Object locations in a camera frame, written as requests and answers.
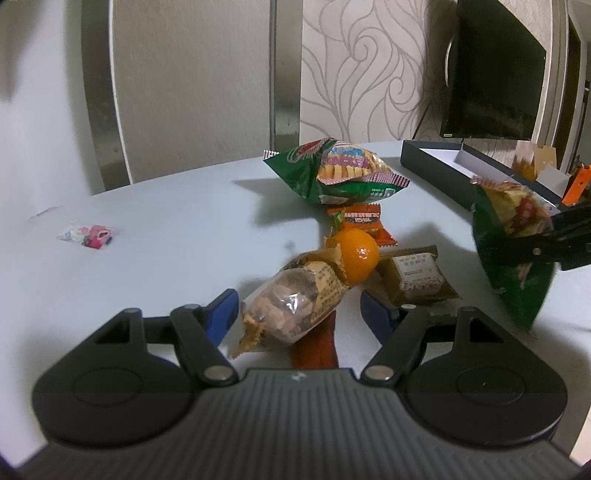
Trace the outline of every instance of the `tabletop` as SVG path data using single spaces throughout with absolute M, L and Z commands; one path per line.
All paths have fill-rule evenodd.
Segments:
M 480 266 L 470 213 L 400 166 L 402 142 L 364 146 L 411 180 L 381 202 L 399 246 L 437 245 L 437 263 L 462 302 L 508 328 L 563 377 L 569 403 L 554 440 L 569 452 L 591 399 L 591 267 L 559 271 L 534 335 L 516 330 Z M 96 251 L 59 241 L 74 220 L 114 228 L 113 242 Z M 18 465 L 44 444 L 30 408 L 35 380 L 115 313 L 139 307 L 161 316 L 186 303 L 208 304 L 226 288 L 245 298 L 328 233 L 324 209 L 298 197 L 260 158 L 146 181 L 30 219 L 3 252 L 2 455 Z M 335 331 L 340 365 L 357 374 L 379 348 L 361 321 L 360 292 L 353 288 L 343 299 Z M 235 365 L 244 372 L 289 362 L 284 352 L 249 353 Z

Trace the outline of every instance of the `tv screen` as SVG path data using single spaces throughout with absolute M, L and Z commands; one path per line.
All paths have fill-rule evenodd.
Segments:
M 440 135 L 531 140 L 546 52 L 498 0 L 458 0 Z

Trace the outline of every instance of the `patterned wallpaper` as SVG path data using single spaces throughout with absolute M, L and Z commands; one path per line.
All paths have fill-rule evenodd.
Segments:
M 551 0 L 501 0 L 546 50 Z M 300 141 L 440 140 L 454 0 L 304 0 Z M 515 143 L 470 140 L 510 163 Z

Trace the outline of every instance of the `green chip bag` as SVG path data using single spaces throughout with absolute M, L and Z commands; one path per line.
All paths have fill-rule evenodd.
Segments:
M 548 213 L 524 186 L 478 179 L 472 233 L 482 267 L 511 319 L 531 328 L 554 276 L 554 263 L 498 265 L 488 247 L 506 238 L 534 235 L 552 228 Z
M 324 205 L 375 202 L 409 184 L 375 153 L 334 138 L 265 152 L 265 162 L 298 195 Z

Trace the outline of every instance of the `orange fruit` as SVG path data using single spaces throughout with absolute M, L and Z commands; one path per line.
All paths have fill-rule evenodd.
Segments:
M 341 230 L 326 240 L 327 247 L 340 244 L 350 286 L 364 282 L 378 265 L 379 248 L 374 238 L 358 228 Z

